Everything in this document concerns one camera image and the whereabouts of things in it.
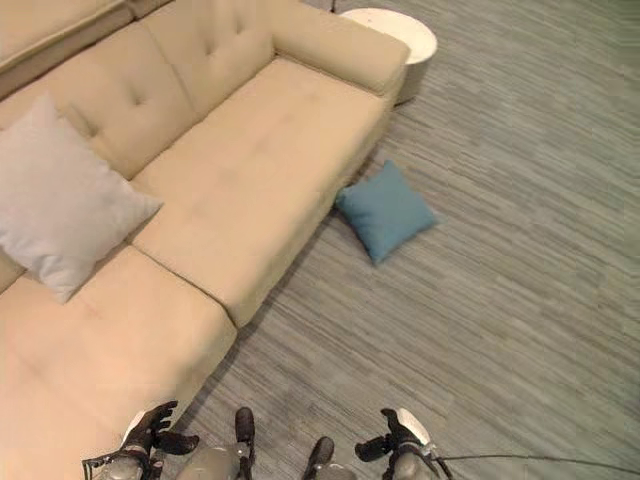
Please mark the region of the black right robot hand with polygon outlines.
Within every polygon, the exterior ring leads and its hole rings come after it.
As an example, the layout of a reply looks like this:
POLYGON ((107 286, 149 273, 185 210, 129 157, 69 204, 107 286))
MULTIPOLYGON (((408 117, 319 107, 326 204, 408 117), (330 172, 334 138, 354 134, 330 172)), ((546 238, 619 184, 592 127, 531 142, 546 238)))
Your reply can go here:
POLYGON ((357 458, 373 462, 403 445, 424 450, 431 444, 426 427, 406 408, 383 408, 381 414, 387 421, 388 432, 371 440, 357 443, 354 447, 357 458))

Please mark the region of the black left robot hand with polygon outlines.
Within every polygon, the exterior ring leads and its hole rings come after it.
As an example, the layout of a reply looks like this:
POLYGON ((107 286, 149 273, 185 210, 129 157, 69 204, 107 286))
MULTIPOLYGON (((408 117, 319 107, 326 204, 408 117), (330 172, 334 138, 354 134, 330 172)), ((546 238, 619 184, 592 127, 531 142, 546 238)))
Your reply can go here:
POLYGON ((147 455, 153 449, 182 456, 193 452, 200 442, 198 435, 183 435, 170 430, 170 417, 178 402, 171 400, 146 411, 124 439, 125 450, 137 449, 147 455))

